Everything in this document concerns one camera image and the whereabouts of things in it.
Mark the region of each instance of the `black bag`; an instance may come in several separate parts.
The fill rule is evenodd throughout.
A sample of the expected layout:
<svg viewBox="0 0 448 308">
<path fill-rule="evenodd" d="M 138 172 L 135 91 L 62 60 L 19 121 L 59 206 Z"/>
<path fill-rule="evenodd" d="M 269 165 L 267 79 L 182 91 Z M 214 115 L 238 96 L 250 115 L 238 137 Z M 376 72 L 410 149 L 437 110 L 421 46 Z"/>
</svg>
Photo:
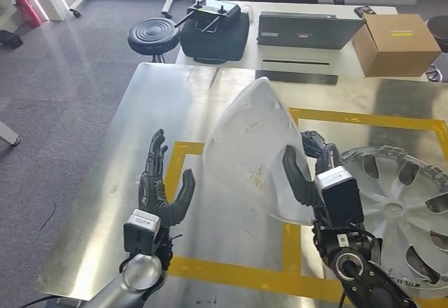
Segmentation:
<svg viewBox="0 0 448 308">
<path fill-rule="evenodd" d="M 0 43 L 13 49 L 17 49 L 23 44 L 19 35 L 7 30 L 0 30 Z"/>
<path fill-rule="evenodd" d="M 235 22 L 226 27 L 218 25 L 214 33 L 196 29 L 196 20 L 186 20 L 181 32 L 183 53 L 195 61 L 219 64 L 239 61 L 244 54 L 249 34 L 249 15 L 241 13 Z"/>
</svg>

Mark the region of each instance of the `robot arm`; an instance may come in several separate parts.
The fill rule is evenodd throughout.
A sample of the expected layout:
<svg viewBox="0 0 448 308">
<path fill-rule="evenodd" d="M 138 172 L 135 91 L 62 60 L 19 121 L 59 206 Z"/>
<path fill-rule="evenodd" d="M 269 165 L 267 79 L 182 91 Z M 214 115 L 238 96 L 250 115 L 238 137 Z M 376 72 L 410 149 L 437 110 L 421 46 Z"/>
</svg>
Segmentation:
<svg viewBox="0 0 448 308">
<path fill-rule="evenodd" d="M 318 159 L 315 182 L 303 177 L 292 146 L 287 146 L 283 167 L 294 197 L 313 207 L 314 243 L 322 261 L 336 274 L 355 307 L 416 307 L 397 283 L 371 262 L 373 249 L 378 248 L 376 239 L 364 230 L 357 184 L 342 166 L 336 146 L 325 143 L 316 132 L 302 135 L 305 154 Z"/>
<path fill-rule="evenodd" d="M 177 198 L 171 204 L 167 201 L 163 160 L 168 147 L 161 147 L 164 140 L 162 129 L 153 136 L 139 184 L 139 209 L 124 225 L 124 250 L 130 257 L 84 308 L 142 308 L 166 281 L 173 258 L 170 227 L 183 220 L 196 183 L 193 172 L 187 169 Z"/>
</svg>

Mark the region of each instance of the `gray carpet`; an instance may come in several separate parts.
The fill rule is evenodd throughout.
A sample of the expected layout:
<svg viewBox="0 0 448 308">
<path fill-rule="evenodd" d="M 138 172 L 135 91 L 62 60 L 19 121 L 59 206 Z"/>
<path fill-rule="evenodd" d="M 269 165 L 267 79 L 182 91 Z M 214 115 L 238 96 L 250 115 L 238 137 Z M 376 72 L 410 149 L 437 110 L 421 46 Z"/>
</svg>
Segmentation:
<svg viewBox="0 0 448 308">
<path fill-rule="evenodd" d="M 160 16 L 163 3 L 87 0 L 80 19 L 23 29 L 23 46 L 0 48 L 0 120 L 22 137 L 17 148 L 0 143 L 0 307 L 41 296 L 34 290 L 40 267 L 137 65 L 149 61 L 128 47 L 130 25 Z M 189 4 L 175 2 L 174 19 Z M 399 11 L 448 14 L 447 4 Z M 165 59 L 174 62 L 177 51 Z M 448 59 L 438 63 L 448 74 Z"/>
</svg>

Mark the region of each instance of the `metal arm segment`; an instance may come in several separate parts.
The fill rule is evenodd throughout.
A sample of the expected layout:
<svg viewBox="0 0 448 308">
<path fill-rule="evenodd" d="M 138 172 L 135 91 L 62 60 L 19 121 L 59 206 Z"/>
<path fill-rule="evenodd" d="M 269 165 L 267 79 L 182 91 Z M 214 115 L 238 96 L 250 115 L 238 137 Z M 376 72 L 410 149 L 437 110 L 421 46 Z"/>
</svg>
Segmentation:
<svg viewBox="0 0 448 308">
<path fill-rule="evenodd" d="M 142 308 L 144 296 L 162 275 L 157 256 L 138 254 L 84 308 Z"/>
</svg>

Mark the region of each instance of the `yellow tape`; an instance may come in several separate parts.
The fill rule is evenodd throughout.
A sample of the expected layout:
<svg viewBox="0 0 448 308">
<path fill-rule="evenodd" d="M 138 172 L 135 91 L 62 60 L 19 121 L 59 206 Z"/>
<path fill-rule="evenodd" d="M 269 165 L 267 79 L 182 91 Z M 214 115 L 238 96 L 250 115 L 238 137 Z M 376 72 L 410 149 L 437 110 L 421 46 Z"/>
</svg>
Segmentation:
<svg viewBox="0 0 448 308">
<path fill-rule="evenodd" d="M 283 225 L 283 270 L 300 274 L 300 225 L 285 223 Z"/>
<path fill-rule="evenodd" d="M 298 122 L 299 119 L 308 119 L 433 131 L 437 135 L 445 158 L 448 161 L 448 129 L 443 120 L 388 117 L 383 115 L 365 115 L 301 108 L 290 108 L 289 111 L 296 122 Z M 175 142 L 165 176 L 165 188 L 167 198 L 169 201 L 172 202 L 176 197 L 175 193 L 180 179 L 186 155 L 201 155 L 203 149 L 203 143 Z M 176 255 L 171 261 L 170 274 L 176 277 L 252 288 L 259 291 L 296 295 L 330 302 L 338 302 L 342 292 L 342 287 L 339 281 L 301 275 L 300 226 L 293 224 L 284 224 L 283 227 L 283 269 L 281 272 L 230 265 L 210 260 L 186 258 Z M 445 298 L 417 300 L 417 302 L 422 308 L 448 307 L 448 299 Z"/>
<path fill-rule="evenodd" d="M 413 33 L 392 33 L 392 36 L 413 36 Z"/>
</svg>

